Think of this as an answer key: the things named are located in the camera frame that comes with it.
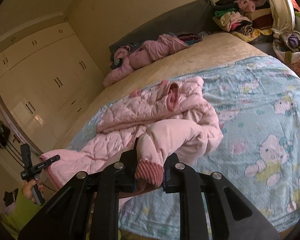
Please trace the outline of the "green sleeve forearm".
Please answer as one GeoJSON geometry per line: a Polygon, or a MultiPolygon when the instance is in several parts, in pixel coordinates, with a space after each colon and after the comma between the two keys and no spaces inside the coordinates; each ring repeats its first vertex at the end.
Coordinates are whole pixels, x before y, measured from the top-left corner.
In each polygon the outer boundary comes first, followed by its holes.
{"type": "Polygon", "coordinates": [[[15,208],[9,215],[0,214],[0,221],[8,233],[18,239],[24,226],[34,217],[42,207],[28,200],[19,189],[15,208]]]}

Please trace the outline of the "person's left hand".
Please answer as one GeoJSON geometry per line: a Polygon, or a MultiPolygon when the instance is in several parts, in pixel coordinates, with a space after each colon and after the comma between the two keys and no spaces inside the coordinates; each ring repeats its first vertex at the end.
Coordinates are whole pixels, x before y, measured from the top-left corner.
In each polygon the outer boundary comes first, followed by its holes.
{"type": "Polygon", "coordinates": [[[38,186],[38,190],[43,193],[44,191],[44,185],[42,183],[42,181],[40,179],[33,179],[31,181],[25,181],[24,182],[24,185],[22,187],[22,193],[23,195],[28,199],[30,200],[31,202],[35,203],[36,200],[33,196],[33,192],[32,192],[32,189],[35,187],[35,186],[38,186]]]}

